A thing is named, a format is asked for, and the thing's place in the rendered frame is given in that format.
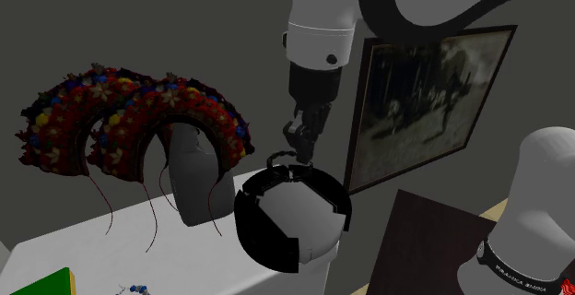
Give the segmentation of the dark brown robot stand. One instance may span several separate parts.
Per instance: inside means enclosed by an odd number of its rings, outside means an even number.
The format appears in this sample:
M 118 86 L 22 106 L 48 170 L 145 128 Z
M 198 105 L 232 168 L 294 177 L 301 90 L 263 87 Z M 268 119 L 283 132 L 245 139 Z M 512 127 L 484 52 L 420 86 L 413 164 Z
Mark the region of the dark brown robot stand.
M 464 295 L 458 268 L 494 226 L 493 220 L 399 190 L 367 295 Z

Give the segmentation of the dark framed wall picture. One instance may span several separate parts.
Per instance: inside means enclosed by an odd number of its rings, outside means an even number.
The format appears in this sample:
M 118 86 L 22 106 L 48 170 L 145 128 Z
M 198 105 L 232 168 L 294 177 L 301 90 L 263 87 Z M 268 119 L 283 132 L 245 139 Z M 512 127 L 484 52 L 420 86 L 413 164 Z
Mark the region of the dark framed wall picture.
M 467 147 L 515 25 L 418 46 L 363 42 L 344 187 L 356 194 Z

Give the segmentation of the green box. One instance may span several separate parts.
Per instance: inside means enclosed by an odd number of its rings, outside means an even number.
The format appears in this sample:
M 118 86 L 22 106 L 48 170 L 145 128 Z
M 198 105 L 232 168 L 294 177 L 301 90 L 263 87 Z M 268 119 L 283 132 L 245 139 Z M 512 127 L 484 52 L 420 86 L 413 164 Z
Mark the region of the green box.
M 63 267 L 10 295 L 76 295 L 76 278 L 69 267 Z

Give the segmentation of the red floral headdress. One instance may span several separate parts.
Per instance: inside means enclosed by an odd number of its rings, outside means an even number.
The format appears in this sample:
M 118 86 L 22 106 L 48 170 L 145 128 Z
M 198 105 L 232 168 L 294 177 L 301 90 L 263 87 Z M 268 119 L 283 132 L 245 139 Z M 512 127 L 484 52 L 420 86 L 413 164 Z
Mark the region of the red floral headdress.
M 94 63 L 39 93 L 20 114 L 28 123 L 16 134 L 20 162 L 63 176 L 89 176 L 96 166 L 143 184 L 151 140 L 160 140 L 167 162 L 181 160 L 184 124 L 211 143 L 218 182 L 254 152 L 249 126 L 232 103 L 215 88 L 172 73 L 155 79 Z

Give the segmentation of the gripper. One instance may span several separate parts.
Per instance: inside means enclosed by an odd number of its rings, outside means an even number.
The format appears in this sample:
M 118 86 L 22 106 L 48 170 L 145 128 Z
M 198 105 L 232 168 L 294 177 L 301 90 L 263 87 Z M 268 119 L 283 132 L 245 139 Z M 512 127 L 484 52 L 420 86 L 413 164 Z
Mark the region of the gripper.
M 337 98 L 342 68 L 315 70 L 293 62 L 289 67 L 288 92 L 298 107 L 292 121 L 283 128 L 287 143 L 297 151 L 297 161 L 308 164 L 319 136 L 323 133 L 332 108 L 330 102 Z

